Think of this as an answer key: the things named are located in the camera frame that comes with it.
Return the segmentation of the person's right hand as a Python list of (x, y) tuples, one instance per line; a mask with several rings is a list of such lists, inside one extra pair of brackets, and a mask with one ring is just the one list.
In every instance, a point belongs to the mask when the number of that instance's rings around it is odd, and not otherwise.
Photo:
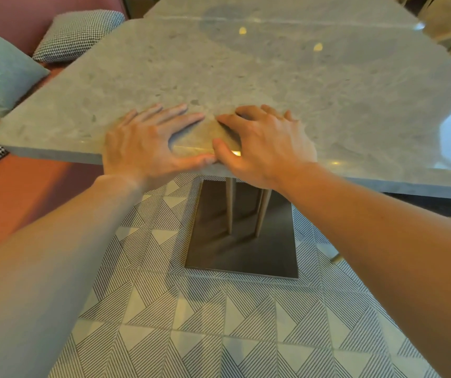
[(268, 113), (263, 121), (243, 120), (235, 113), (216, 116), (241, 141), (245, 171), (232, 174), (255, 187), (282, 192), (322, 173), (315, 146), (305, 134), (303, 124), (292, 126), (285, 120), (285, 114), (269, 105), (260, 108)]

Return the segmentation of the person's left hand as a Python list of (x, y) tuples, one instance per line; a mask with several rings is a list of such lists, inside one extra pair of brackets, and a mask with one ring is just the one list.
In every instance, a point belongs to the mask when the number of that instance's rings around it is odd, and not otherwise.
[(155, 106), (138, 112), (129, 123), (113, 126), (105, 135), (101, 181), (113, 181), (133, 190), (146, 192), (168, 183), (178, 174), (168, 172), (169, 161), (175, 155), (169, 147), (174, 134), (204, 119), (202, 113), (186, 113), (187, 125), (147, 126), (147, 116)]

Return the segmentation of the person's left forearm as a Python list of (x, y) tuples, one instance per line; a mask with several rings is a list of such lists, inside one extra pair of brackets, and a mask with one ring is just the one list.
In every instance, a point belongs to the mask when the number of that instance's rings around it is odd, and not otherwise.
[(104, 175), (0, 243), (0, 378), (46, 378), (144, 179)]

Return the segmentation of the person's right forearm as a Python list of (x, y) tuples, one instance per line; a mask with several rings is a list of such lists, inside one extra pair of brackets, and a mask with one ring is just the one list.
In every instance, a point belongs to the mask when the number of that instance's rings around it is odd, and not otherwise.
[(438, 374), (451, 378), (451, 219), (316, 163), (279, 162), (272, 175), (274, 189), (329, 239)]

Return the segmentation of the red upholstered bench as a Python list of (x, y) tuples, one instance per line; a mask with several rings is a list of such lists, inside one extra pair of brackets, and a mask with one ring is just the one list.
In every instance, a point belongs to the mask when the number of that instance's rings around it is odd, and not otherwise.
[[(32, 55), (55, 16), (95, 9), (127, 15), (123, 0), (0, 0), (0, 37)], [(0, 159), (0, 242), (76, 197), (102, 175), (100, 165)]]

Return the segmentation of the metal table pedestal base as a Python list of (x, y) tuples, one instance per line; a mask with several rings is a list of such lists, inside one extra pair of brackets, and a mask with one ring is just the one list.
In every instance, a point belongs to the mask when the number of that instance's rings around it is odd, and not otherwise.
[(291, 203), (244, 182), (204, 180), (184, 266), (298, 279)]

